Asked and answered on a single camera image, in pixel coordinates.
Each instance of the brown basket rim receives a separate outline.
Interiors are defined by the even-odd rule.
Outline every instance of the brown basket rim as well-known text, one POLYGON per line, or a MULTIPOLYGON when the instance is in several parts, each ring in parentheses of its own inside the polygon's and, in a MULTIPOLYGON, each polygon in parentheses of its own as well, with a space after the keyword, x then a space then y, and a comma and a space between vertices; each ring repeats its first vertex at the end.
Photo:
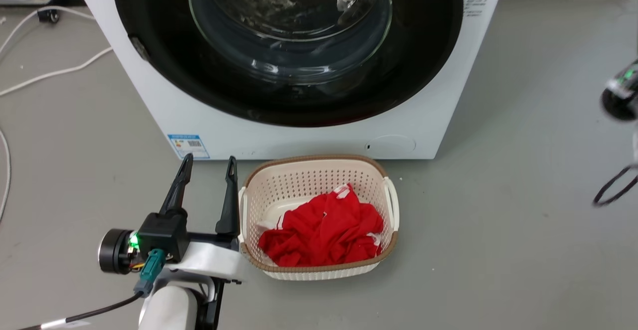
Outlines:
POLYGON ((394 247, 396 246, 397 239, 399 237, 399 232, 392 232, 392 239, 390 239, 390 244, 388 244, 385 250, 381 251, 381 254, 378 257, 374 257, 368 260, 362 260, 360 262, 353 262, 347 264, 338 264, 335 266, 316 266, 316 267, 277 267, 277 266, 267 266, 266 264, 260 262, 253 254, 248 250, 248 246, 246 246, 245 242, 242 242, 241 248, 245 254, 248 255, 248 261, 253 264, 253 266, 257 267, 260 270, 267 271, 269 273, 321 273, 324 271, 338 271, 345 269, 352 269, 355 267, 369 266, 372 264, 376 264, 381 262, 381 260, 385 259, 392 253, 394 247))
POLYGON ((383 169, 381 164, 377 163, 377 161, 369 157, 358 156, 358 155, 316 155, 316 156, 283 158, 280 160, 265 162, 261 164, 260 166, 258 166, 252 173, 250 173, 248 178, 246 178, 246 182, 244 182, 244 186, 248 187, 248 185, 250 184, 250 181, 253 180, 255 175, 257 175, 257 173, 272 166, 282 165, 282 164, 293 164, 298 162, 308 162, 308 161, 323 161, 323 160, 353 160, 353 161, 366 162, 367 164, 373 165, 374 168, 376 168, 379 171, 379 173, 381 173, 381 176, 383 176, 383 178, 388 176, 388 173, 385 172, 385 169, 383 169))

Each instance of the white cable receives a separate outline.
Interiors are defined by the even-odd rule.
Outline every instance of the white cable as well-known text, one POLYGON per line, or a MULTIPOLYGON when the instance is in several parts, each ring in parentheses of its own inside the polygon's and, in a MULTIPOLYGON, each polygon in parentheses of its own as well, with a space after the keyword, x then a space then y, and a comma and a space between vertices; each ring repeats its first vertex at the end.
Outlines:
MULTIPOLYGON (((28 21, 30 18, 34 17, 38 13, 39 10, 50 10, 50 9, 63 10, 65 12, 72 13, 72 14, 75 14, 77 16, 81 16, 81 17, 84 17, 84 18, 95 20, 95 18, 93 16, 89 15, 89 14, 78 12, 76 10, 73 10, 73 9, 70 9, 70 8, 66 8, 66 7, 62 7, 62 6, 45 6, 45 7, 42 7, 40 9, 35 10, 34 12, 31 12, 30 14, 28 14, 24 19, 22 19, 22 21, 20 21, 18 23, 18 26, 16 26, 11 31, 11 33, 9 34, 9 37, 7 37, 7 39, 4 41, 2 46, 0 46, 0 56, 2 55, 2 51, 7 46, 7 44, 9 44, 9 40, 13 37, 13 35, 15 35, 15 33, 18 31, 18 29, 23 24, 25 24, 26 21, 28 21)), ((64 73, 70 73, 70 72, 79 71, 80 69, 83 69, 84 67, 89 66, 89 64, 92 64, 96 59, 99 59, 100 57, 102 57, 106 53, 109 53, 112 50, 113 50, 112 47, 109 47, 109 48, 107 48, 105 50, 102 50, 97 55, 94 55, 93 57, 91 57, 91 59, 87 60, 83 64, 80 64, 80 66, 71 67, 71 68, 67 68, 67 69, 61 69, 60 71, 55 71, 55 72, 51 72, 51 73, 46 73, 45 75, 37 76, 37 77, 32 78, 32 79, 30 79, 28 81, 22 82, 22 83, 20 83, 18 85, 15 85, 13 87, 10 87, 10 88, 5 89, 4 91, 0 92, 0 96, 4 96, 5 94, 9 94, 10 92, 17 91, 18 89, 21 89, 22 87, 26 87, 26 86, 34 83, 34 82, 38 82, 40 80, 44 80, 44 79, 49 78, 49 77, 53 77, 53 76, 57 76, 57 75, 64 75, 64 73)), ((4 214, 4 208, 6 207, 6 201, 7 201, 7 199, 9 199, 9 187, 11 186, 11 156, 9 154, 9 143, 7 143, 6 138, 4 137, 4 133, 2 132, 2 129, 0 129, 0 139, 2 139, 2 144, 4 145, 4 153, 6 155, 6 185, 4 187, 4 195, 2 196, 2 203, 0 203, 0 221, 2 221, 2 215, 4 214)))
POLYGON ((46 6, 46 7, 42 7, 41 9, 37 9, 34 12, 31 12, 30 14, 28 14, 25 18, 22 19, 22 21, 20 21, 20 23, 18 23, 18 26, 16 26, 13 31, 11 31, 11 33, 9 34, 9 37, 6 38, 6 40, 4 41, 4 43, 2 44, 2 46, 0 46, 0 54, 2 54, 2 51, 4 50, 4 47, 6 47, 6 45, 9 43, 9 40, 13 37, 13 35, 15 35, 15 33, 18 31, 19 28, 22 27, 22 25, 26 22, 29 21, 32 17, 34 17, 39 10, 50 10, 50 9, 56 9, 56 10, 63 10, 65 12, 69 12, 72 14, 75 14, 77 16, 80 17, 84 17, 84 18, 88 18, 88 19, 93 19, 95 21, 95 18, 89 14, 83 13, 83 12, 79 12, 70 8, 66 8, 66 7, 62 7, 62 6, 46 6))
POLYGON ((4 144, 4 153, 6 155, 6 185, 4 186, 4 196, 2 196, 2 203, 0 203, 0 221, 2 221, 2 215, 4 214, 4 208, 6 207, 6 201, 9 199, 9 186, 11 185, 11 156, 9 155, 9 143, 6 142, 4 133, 0 129, 0 139, 4 144))
POLYGON ((19 85, 15 85, 15 86, 13 86, 11 88, 5 89, 4 91, 1 91, 0 92, 0 96, 4 96, 5 94, 11 93, 13 91, 18 91, 18 89, 21 89, 22 87, 28 86, 28 85, 30 85, 30 84, 32 84, 34 82, 38 82, 38 81, 44 80, 45 78, 58 76, 58 75, 64 75, 64 73, 80 71, 80 69, 82 69, 82 68, 84 68, 86 66, 89 66, 89 64, 92 64, 96 59, 99 59, 100 57, 102 57, 103 55, 109 53, 112 50, 113 50, 112 47, 109 47, 109 48, 107 48, 105 50, 102 50, 97 55, 94 55, 93 57, 91 57, 91 59, 87 60, 83 64, 80 64, 80 66, 75 66, 75 67, 71 67, 71 68, 67 68, 67 69, 61 69, 59 71, 46 73, 45 75, 34 77, 34 78, 32 78, 32 79, 30 79, 28 81, 20 83, 19 85))

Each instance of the white tape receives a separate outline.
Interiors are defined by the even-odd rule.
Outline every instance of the white tape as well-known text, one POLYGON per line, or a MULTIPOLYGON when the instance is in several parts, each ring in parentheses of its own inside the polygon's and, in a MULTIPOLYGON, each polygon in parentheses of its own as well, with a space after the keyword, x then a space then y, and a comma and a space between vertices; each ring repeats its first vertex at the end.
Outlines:
POLYGON ((49 321, 48 323, 43 323, 42 325, 40 325, 40 328, 42 330, 54 329, 54 328, 57 328, 60 325, 64 325, 64 324, 66 324, 66 318, 60 319, 60 320, 56 320, 56 321, 49 321))
POLYGON ((350 193, 350 187, 348 184, 342 184, 336 187, 333 192, 337 193, 337 199, 344 199, 350 193))

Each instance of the washing machine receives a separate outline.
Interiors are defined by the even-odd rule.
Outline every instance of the washing machine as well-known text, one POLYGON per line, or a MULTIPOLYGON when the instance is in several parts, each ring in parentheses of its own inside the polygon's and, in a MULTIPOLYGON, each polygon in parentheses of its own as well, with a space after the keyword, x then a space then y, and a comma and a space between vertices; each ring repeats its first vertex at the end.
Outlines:
POLYGON ((85 0, 182 158, 437 154, 497 0, 85 0))

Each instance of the plastic basket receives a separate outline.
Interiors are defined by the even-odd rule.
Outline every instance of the plastic basket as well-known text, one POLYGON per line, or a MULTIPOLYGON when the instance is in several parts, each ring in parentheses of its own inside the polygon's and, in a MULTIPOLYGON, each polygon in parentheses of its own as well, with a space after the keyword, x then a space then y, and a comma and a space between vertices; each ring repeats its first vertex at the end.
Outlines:
POLYGON ((262 164, 239 191, 242 253, 256 267, 278 280, 327 280, 367 273, 394 249, 399 230, 396 190, 383 168, 361 156, 311 156, 262 164), (257 223, 274 220, 287 210, 350 183, 360 201, 372 203, 383 218, 381 254, 361 262, 321 267, 279 267, 257 243, 257 223))

